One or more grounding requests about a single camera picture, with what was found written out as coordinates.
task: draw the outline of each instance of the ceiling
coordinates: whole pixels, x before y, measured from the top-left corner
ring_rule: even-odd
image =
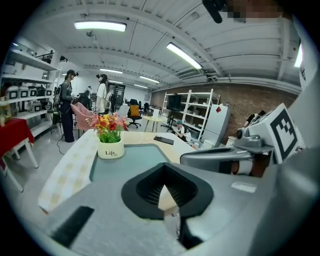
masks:
[[[81,69],[107,68],[113,80],[157,90],[161,87],[205,83],[207,77],[249,77],[275,80],[299,87],[294,67],[299,37],[293,25],[276,19],[269,23],[236,23],[221,13],[216,24],[201,0],[48,0],[22,31],[66,56]],[[76,30],[85,20],[126,24],[126,31]],[[192,79],[179,73],[193,70],[188,62],[166,49],[174,43],[198,61],[203,72]],[[139,78],[160,81],[156,84]]]

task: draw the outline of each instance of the flower vase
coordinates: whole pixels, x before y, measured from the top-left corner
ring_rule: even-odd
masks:
[[[115,143],[103,143],[99,140],[98,156],[101,159],[117,159],[125,154],[125,146],[123,140]]]

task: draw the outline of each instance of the sticker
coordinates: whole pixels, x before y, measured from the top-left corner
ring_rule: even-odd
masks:
[[[270,126],[276,138],[281,158],[282,160],[285,160],[298,141],[295,128],[287,111],[285,109],[282,110],[282,112],[272,121]]]
[[[248,193],[254,193],[254,192],[256,192],[256,189],[257,189],[257,186],[254,184],[243,183],[240,181],[232,183],[231,187],[236,190],[241,190],[241,191],[248,192]]]

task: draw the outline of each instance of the refrigerator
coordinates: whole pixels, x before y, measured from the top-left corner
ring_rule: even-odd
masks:
[[[214,148],[219,147],[226,132],[229,119],[230,109],[228,106],[212,104],[200,141],[203,143],[205,140],[208,140],[214,145]]]

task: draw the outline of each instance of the monitor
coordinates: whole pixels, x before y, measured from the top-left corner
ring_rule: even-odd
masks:
[[[167,110],[180,111],[181,107],[181,95],[168,96],[168,102],[166,104]]]

